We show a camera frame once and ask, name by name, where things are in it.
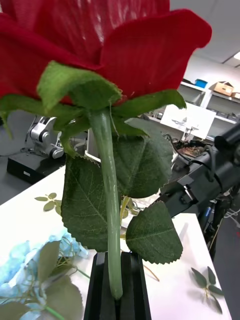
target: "blue artificial flower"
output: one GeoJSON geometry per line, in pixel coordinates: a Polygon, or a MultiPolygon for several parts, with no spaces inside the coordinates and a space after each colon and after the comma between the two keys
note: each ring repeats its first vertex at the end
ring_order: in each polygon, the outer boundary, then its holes
{"type": "MultiPolygon", "coordinates": [[[[75,238],[72,238],[65,227],[48,239],[49,242],[60,240],[60,258],[88,256],[88,251],[75,238]]],[[[36,320],[47,301],[46,293],[38,281],[38,261],[44,245],[45,243],[39,243],[31,250],[29,241],[18,244],[12,248],[8,261],[0,267],[0,296],[4,297],[0,299],[0,304],[11,301],[24,303],[25,300],[21,299],[24,293],[34,291],[36,301],[27,304],[32,310],[24,314],[20,320],[36,320]]]]}

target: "cardboard box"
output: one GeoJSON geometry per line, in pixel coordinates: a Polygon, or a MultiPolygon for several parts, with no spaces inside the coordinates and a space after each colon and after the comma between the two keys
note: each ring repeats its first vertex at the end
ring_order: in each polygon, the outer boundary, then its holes
{"type": "Polygon", "coordinates": [[[236,98],[236,99],[240,99],[240,92],[233,92],[231,94],[231,97],[236,98]]]}
{"type": "Polygon", "coordinates": [[[212,85],[210,89],[214,92],[230,97],[234,90],[234,87],[229,82],[220,81],[212,85]]]}

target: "wall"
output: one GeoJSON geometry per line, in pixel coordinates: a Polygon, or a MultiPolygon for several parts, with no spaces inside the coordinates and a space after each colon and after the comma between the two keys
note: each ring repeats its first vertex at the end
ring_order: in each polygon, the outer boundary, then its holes
{"type": "Polygon", "coordinates": [[[240,92],[240,69],[192,56],[188,62],[184,78],[195,83],[196,79],[208,82],[207,88],[218,81],[227,81],[240,92]]]}

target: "table surface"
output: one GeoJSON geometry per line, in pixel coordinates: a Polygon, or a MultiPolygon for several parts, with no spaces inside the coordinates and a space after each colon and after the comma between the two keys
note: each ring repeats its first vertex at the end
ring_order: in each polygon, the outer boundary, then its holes
{"type": "MultiPolygon", "coordinates": [[[[62,228],[61,217],[55,210],[43,212],[44,202],[34,198],[57,193],[57,199],[63,195],[65,167],[52,173],[0,206],[0,265],[8,258],[10,249],[26,240],[34,248],[37,243],[46,242],[50,235],[55,235],[62,228]]],[[[223,315],[216,312],[209,303],[203,289],[196,286],[191,267],[204,272],[207,266],[214,271],[214,266],[206,247],[203,234],[195,214],[181,213],[173,219],[177,233],[183,245],[180,260],[164,265],[143,262],[160,279],[156,279],[145,269],[145,279],[152,320],[220,320],[232,319],[224,298],[218,299],[223,315]]],[[[128,250],[124,240],[121,249],[128,250]]],[[[87,259],[80,259],[78,268],[91,274],[94,250],[89,251],[87,259]]],[[[71,276],[78,286],[83,304],[86,304],[89,280],[79,272],[71,276]]]]}

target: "rose petal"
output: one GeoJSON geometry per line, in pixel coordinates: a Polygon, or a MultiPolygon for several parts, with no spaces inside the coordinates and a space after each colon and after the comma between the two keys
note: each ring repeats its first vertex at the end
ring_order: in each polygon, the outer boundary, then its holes
{"type": "Polygon", "coordinates": [[[177,89],[193,51],[211,35],[209,24],[186,9],[129,22],[106,40],[98,73],[128,98],[177,89]]]}
{"type": "Polygon", "coordinates": [[[20,28],[8,15],[0,13],[0,93],[36,97],[36,87],[51,60],[94,70],[79,57],[57,47],[41,36],[20,28]]]}
{"type": "Polygon", "coordinates": [[[0,0],[18,23],[86,62],[99,62],[106,37],[120,25],[169,11],[169,0],[0,0]]]}

